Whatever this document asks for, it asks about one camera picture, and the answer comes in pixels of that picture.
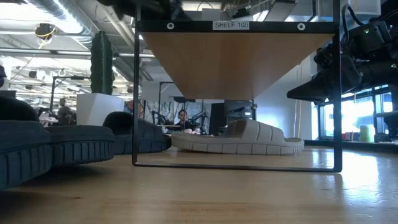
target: white slide sandal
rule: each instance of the white slide sandal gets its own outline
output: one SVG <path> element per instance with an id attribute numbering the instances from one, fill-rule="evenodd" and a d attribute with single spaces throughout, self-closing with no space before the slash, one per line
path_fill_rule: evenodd
<path id="1" fill-rule="evenodd" d="M 304 141 L 285 138 L 279 128 L 250 119 L 240 119 L 230 122 L 226 135 L 220 137 L 173 134 L 172 146 L 224 154 L 289 155 L 301 152 Z"/>

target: bright window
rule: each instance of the bright window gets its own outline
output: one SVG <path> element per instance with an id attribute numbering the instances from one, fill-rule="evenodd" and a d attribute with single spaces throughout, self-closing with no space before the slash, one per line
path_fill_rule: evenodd
<path id="1" fill-rule="evenodd" d="M 365 97 L 341 103 L 342 133 L 359 132 L 359 127 L 364 124 L 373 124 L 373 101 L 372 97 Z M 333 137 L 333 105 L 325 106 L 324 113 L 325 136 Z"/>
<path id="2" fill-rule="evenodd" d="M 392 111 L 391 93 L 376 95 L 376 112 L 387 113 Z M 388 126 L 384 123 L 384 118 L 377 118 L 377 133 L 388 134 Z"/>

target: wooden shelf underside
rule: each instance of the wooden shelf underside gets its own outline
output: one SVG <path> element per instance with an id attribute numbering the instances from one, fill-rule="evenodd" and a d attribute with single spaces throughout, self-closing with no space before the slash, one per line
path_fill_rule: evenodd
<path id="1" fill-rule="evenodd" d="M 143 33 L 188 99 L 251 100 L 333 34 Z"/>

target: green cactus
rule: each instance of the green cactus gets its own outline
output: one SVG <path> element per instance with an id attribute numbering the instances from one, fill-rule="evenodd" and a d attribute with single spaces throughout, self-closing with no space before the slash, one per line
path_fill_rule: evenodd
<path id="1" fill-rule="evenodd" d="M 99 31 L 91 47 L 91 92 L 112 95 L 112 44 L 104 31 Z"/>

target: shelf label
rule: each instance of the shelf label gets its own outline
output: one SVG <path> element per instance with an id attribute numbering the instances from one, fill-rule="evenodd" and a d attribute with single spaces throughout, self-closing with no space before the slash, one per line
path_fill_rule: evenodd
<path id="1" fill-rule="evenodd" d="M 249 30 L 249 21 L 213 21 L 213 30 Z"/>

